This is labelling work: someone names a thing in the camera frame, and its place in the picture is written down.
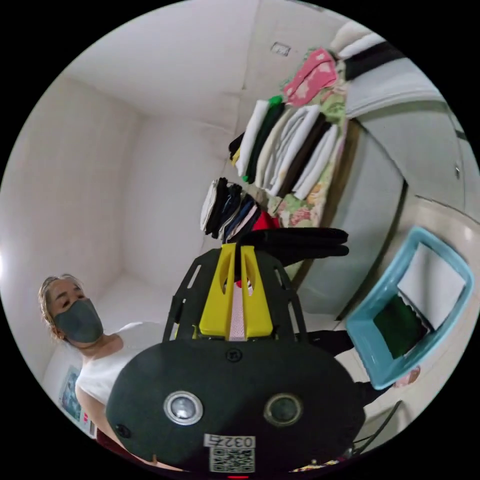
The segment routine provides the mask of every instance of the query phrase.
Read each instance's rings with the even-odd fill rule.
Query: hair
[[[52,302],[52,298],[50,297],[50,285],[55,280],[70,280],[76,287],[80,289],[82,289],[82,284],[78,278],[74,277],[73,275],[70,275],[69,273],[64,273],[63,275],[60,275],[60,276],[47,277],[41,284],[40,290],[38,291],[38,303],[40,304],[41,316],[45,321],[48,329],[50,330],[50,333],[53,339],[62,340],[60,338],[59,331],[54,324],[54,319],[50,312],[50,307]]]

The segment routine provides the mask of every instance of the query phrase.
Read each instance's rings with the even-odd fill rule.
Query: poster
[[[75,384],[80,375],[80,370],[74,366],[68,369],[59,396],[59,406],[63,412],[90,437],[95,436],[95,426],[89,420],[88,415],[83,411],[77,396],[75,395]]]

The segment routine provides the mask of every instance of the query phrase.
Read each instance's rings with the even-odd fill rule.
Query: black cable
[[[390,419],[394,416],[395,412],[399,408],[400,404],[402,403],[401,400],[399,400],[395,406],[392,408],[391,412],[388,414],[387,418],[383,421],[383,423],[380,425],[379,429],[369,437],[369,440],[365,443],[365,445],[362,445],[360,448],[355,450],[353,455],[360,455],[362,452],[365,451],[365,449],[379,436],[379,434],[382,432],[382,430],[387,426],[387,423],[390,421]]]
[[[365,438],[361,438],[360,440],[355,440],[353,443],[354,444],[359,444],[360,442],[364,442],[365,440],[371,439],[373,435],[366,436]]]

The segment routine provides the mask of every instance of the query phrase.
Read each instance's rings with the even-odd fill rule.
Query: qr code
[[[254,448],[211,448],[210,471],[246,474],[255,471]]]

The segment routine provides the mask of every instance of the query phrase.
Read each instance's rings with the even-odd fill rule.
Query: red object
[[[258,217],[258,220],[255,222],[255,225],[253,226],[251,231],[255,232],[256,230],[275,230],[279,228],[280,228],[280,223],[278,218],[272,218],[266,211],[263,211]],[[242,281],[239,280],[236,283],[236,286],[241,289]]]
[[[112,440],[110,437],[106,436],[101,430],[96,429],[96,441],[102,447],[110,450],[111,452],[120,455],[124,459],[130,460],[131,462],[144,465],[142,461],[134,457],[130,452],[122,448],[116,441]]]

